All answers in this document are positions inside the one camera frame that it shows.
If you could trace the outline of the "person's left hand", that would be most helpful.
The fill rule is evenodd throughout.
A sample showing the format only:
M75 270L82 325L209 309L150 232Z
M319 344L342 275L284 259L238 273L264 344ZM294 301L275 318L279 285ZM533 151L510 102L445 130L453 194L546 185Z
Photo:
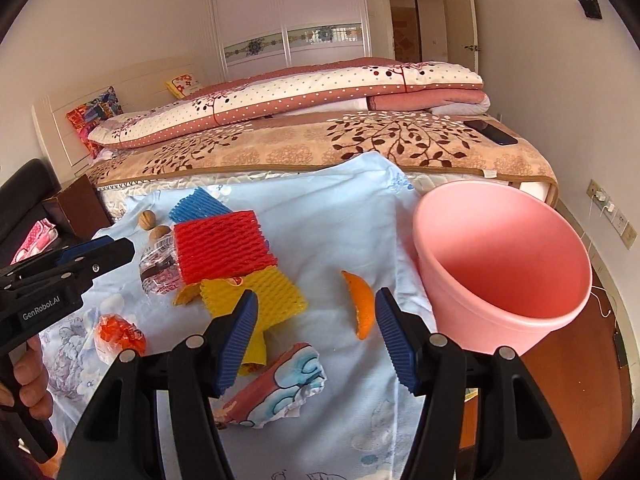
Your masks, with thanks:
M53 412L53 400L48 391L49 375L43 365L40 338L33 336L26 344L27 350L13 367L14 377L21 385L20 399L32 418L47 420Z

